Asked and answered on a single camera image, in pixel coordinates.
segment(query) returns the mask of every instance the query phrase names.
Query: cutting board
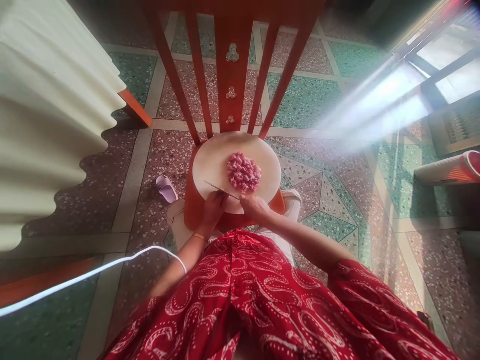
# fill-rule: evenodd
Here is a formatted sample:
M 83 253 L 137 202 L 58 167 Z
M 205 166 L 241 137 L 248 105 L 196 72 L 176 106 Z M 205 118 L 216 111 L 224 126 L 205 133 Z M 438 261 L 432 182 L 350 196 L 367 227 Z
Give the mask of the cutting board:
M 279 158 L 272 148 L 257 136 L 246 132 L 232 131 L 216 134 L 203 144 L 193 161 L 193 181 L 200 195 L 206 200 L 215 189 L 205 181 L 224 189 L 228 193 L 240 197 L 241 191 L 230 185 L 227 163 L 236 152 L 254 159 L 262 171 L 262 178 L 255 192 L 251 190 L 245 195 L 255 195 L 270 203 L 280 188 L 282 168 Z M 225 212 L 243 214 L 240 202 L 232 197 L 227 201 Z

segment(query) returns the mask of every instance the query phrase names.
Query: knife blade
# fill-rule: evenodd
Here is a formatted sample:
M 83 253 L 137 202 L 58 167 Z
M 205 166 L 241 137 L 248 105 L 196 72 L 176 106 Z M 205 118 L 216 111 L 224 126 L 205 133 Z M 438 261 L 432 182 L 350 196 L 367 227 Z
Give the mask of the knife blade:
M 207 183 L 208 185 L 210 185 L 211 187 L 213 187 L 213 188 L 215 188 L 215 189 L 217 189 L 217 190 L 223 191 L 225 194 L 228 194 L 228 195 L 230 195 L 232 198 L 237 199 L 238 201 L 240 201 L 240 199 L 239 199 L 238 197 L 232 195 L 232 194 L 229 193 L 228 191 L 225 191 L 225 190 L 223 190 L 222 188 L 219 188 L 218 186 L 215 186 L 215 185 L 213 185 L 212 183 L 209 183 L 207 180 L 203 180 L 203 181 L 206 182 L 206 183 Z

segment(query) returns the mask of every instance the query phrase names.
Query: yellow bracelet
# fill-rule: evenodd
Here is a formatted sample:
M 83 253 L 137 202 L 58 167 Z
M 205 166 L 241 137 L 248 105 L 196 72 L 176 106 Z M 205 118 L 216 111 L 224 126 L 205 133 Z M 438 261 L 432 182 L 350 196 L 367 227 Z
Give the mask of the yellow bracelet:
M 202 235 L 200 235 L 200 234 L 197 234 L 197 233 L 194 233 L 194 234 L 193 234 L 193 237 L 195 237 L 195 238 L 199 238 L 199 239 L 202 239 L 204 242 L 206 242 L 206 241 L 207 241 L 207 240 L 205 239 L 205 236 L 202 236 Z

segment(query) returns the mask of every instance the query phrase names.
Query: pink slipper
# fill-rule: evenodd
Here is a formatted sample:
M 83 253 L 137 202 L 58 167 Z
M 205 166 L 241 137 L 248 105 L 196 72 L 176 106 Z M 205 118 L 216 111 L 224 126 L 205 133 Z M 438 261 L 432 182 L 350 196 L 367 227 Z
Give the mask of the pink slipper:
M 172 186 L 172 182 L 165 175 L 160 175 L 159 177 L 157 177 L 155 185 L 160 195 L 162 195 L 165 200 L 170 204 L 179 199 L 177 192 Z

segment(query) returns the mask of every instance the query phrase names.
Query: person's left hand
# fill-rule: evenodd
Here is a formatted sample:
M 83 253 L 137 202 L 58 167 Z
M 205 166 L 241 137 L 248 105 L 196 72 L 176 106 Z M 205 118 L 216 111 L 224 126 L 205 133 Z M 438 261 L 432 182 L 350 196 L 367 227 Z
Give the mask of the person's left hand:
M 212 230 L 217 226 L 220 218 L 224 214 L 225 204 L 230 195 L 217 190 L 208 195 L 203 212 L 203 225 Z

